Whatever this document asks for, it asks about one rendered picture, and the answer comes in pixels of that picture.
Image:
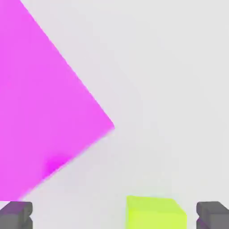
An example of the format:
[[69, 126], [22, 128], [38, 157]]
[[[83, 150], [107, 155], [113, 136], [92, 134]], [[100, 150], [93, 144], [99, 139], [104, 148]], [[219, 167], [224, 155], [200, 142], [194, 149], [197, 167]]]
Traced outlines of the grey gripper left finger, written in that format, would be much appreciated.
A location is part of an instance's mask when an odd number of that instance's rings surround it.
[[33, 229], [32, 212], [31, 202], [10, 201], [0, 209], [0, 229]]

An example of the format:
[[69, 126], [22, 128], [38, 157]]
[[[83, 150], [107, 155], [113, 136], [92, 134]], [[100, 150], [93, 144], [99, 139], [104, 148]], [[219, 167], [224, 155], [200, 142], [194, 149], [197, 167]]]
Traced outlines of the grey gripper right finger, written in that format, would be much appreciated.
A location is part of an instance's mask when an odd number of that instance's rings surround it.
[[198, 202], [196, 212], [196, 229], [229, 229], [229, 209], [220, 202]]

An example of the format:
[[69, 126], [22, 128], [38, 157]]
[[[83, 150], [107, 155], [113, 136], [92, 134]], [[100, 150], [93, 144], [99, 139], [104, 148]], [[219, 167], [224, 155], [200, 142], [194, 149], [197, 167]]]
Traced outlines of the small yellow-green cube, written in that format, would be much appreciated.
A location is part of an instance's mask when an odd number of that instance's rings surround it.
[[129, 195], [125, 229], [187, 229], [187, 214], [174, 199]]

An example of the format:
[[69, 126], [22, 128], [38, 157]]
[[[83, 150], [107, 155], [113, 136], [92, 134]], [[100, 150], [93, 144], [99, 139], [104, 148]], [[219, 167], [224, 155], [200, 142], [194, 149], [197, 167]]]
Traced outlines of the large magenta box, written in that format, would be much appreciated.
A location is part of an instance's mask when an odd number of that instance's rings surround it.
[[0, 201], [20, 199], [113, 127], [21, 0], [0, 0]]

